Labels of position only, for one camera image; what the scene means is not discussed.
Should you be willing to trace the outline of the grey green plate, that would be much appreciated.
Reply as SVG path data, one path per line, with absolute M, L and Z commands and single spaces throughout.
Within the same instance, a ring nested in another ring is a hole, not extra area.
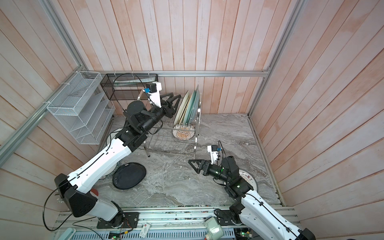
M 195 119 L 195 115 L 196 115 L 198 107 L 199 107 L 199 102 L 200 102 L 200 90 L 199 90 L 199 86 L 197 86 L 194 105 L 193 105 L 190 119 L 189 119 L 189 124 L 192 124 L 193 120 Z

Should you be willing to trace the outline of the light teal flower plate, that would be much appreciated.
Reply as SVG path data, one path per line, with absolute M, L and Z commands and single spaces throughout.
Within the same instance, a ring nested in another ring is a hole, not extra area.
M 193 91 L 193 93 L 192 93 L 192 95 L 190 97 L 191 98 L 191 102 L 190 102 L 189 109 L 188 109 L 188 112 L 187 112 L 187 115 L 186 115 L 186 118 L 185 118 L 185 125 L 187 125 L 189 123 L 191 111 L 192 111 L 192 108 L 193 108 L 193 105 L 194 105 L 195 95 L 196 95 L 196 90 Z

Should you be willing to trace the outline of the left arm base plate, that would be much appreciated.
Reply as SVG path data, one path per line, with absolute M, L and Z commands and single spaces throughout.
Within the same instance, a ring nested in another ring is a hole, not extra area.
M 134 229 L 138 225 L 139 212 L 118 213 L 110 221 L 99 218 L 97 229 L 128 228 Z

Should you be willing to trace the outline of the steel wire dish rack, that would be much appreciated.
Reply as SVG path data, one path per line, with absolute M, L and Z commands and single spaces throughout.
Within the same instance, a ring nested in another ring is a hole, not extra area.
M 181 141 L 177 140 L 173 134 L 172 130 L 174 125 L 174 120 L 176 117 L 169 119 L 167 117 L 163 117 L 162 121 L 155 125 L 154 130 L 158 131 L 158 133 L 154 135 L 149 135 L 147 140 L 143 143 L 144 150 L 146 151 L 147 156 L 150 156 L 150 153 L 166 153 L 172 155 L 186 156 L 195 158 L 197 151 L 197 143 L 198 137 L 200 135 L 200 122 L 201 122 L 201 105 L 202 105 L 202 97 L 200 94 L 200 102 L 197 113 L 195 115 L 195 119 L 193 120 L 192 125 L 195 127 L 195 135 L 191 140 Z

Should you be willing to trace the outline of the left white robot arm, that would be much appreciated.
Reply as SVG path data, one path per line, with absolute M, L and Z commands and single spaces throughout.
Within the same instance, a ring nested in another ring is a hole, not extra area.
M 150 129 L 163 117 L 171 119 L 176 114 L 181 95 L 155 93 L 153 97 L 156 103 L 150 110 L 142 101 L 131 102 L 124 110 L 125 125 L 111 142 L 76 171 L 69 175 L 59 174 L 55 178 L 60 197 L 74 217 L 97 217 L 108 222 L 112 228 L 123 225 L 123 210 L 113 201 L 99 199 L 91 189 L 107 170 L 140 147 Z

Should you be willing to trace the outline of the yellow woven plate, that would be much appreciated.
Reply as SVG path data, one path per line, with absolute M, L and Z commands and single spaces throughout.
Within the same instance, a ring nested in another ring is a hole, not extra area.
M 181 126 L 185 125 L 185 118 L 186 118 L 186 115 L 187 115 L 187 112 L 188 112 L 188 109 L 189 109 L 190 102 L 191 102 L 191 98 L 189 98 L 189 100 L 188 100 L 188 102 L 186 104 L 186 107 L 184 109 L 184 112 L 182 114 L 182 117 L 181 117 L 181 120 L 180 120 L 180 125 Z

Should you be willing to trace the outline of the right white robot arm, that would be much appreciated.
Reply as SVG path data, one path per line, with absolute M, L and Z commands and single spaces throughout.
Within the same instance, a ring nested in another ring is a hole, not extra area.
M 307 228 L 301 230 L 272 208 L 243 177 L 233 156 L 221 165 L 206 160 L 189 160 L 197 174 L 211 176 L 225 183 L 227 194 L 236 202 L 230 211 L 242 224 L 254 230 L 264 240 L 314 240 Z

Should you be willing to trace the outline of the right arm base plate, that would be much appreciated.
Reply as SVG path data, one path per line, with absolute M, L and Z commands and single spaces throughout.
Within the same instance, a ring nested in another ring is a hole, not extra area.
M 214 214 L 216 220 L 221 226 L 238 226 L 242 225 L 239 215 L 231 210 L 215 209 Z

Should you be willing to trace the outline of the cream floral plate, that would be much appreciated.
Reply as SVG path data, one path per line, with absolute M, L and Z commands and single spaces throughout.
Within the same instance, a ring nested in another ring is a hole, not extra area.
M 174 120 L 174 125 L 178 125 L 180 120 L 181 120 L 181 117 L 183 115 L 183 112 L 188 104 L 188 101 L 190 99 L 190 91 L 187 91 L 187 93 L 185 94 L 183 100 L 182 100 L 182 103 L 179 107 L 179 110 L 176 114 L 176 117 L 175 117 L 175 120 Z

